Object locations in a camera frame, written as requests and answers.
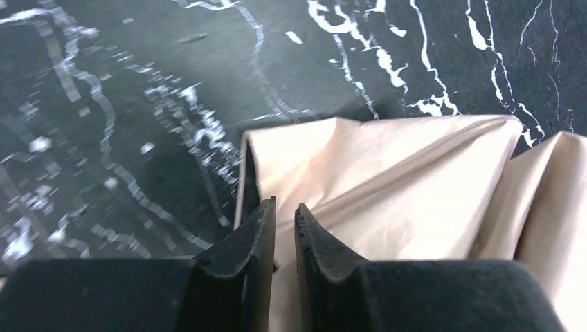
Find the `cloth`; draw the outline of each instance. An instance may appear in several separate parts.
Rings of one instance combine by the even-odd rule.
[[[510,160],[522,130],[511,116],[443,116],[245,132],[260,198],[277,198],[269,330],[301,329],[293,228],[302,202],[371,260],[517,259],[566,328],[587,330],[587,138],[558,133]]]

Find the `dark countertop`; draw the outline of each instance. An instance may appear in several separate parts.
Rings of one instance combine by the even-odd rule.
[[[246,129],[514,114],[587,134],[573,0],[0,0],[2,270],[196,254],[231,230]]]

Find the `marble tabletop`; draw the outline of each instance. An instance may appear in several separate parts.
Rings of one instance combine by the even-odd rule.
[[[231,231],[244,130],[513,114],[587,134],[575,0],[0,0],[0,272],[194,255]]]

